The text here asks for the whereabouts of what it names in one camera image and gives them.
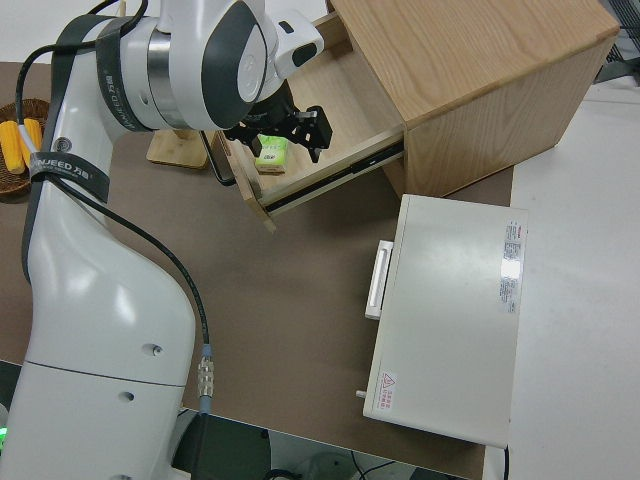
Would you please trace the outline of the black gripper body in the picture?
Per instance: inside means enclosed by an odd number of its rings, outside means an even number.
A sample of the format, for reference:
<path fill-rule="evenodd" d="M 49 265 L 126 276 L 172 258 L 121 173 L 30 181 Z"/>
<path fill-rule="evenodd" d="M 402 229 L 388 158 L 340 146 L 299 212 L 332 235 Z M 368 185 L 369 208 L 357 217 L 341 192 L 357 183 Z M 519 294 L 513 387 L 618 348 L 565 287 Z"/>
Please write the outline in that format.
<path fill-rule="evenodd" d="M 234 127 L 225 130 L 227 140 L 238 140 L 244 145 L 256 145 L 259 135 L 282 134 L 294 143 L 304 143 L 301 124 L 296 119 L 299 109 L 295 106 L 288 83 L 283 83 L 270 97 L 253 105 L 249 113 Z"/>

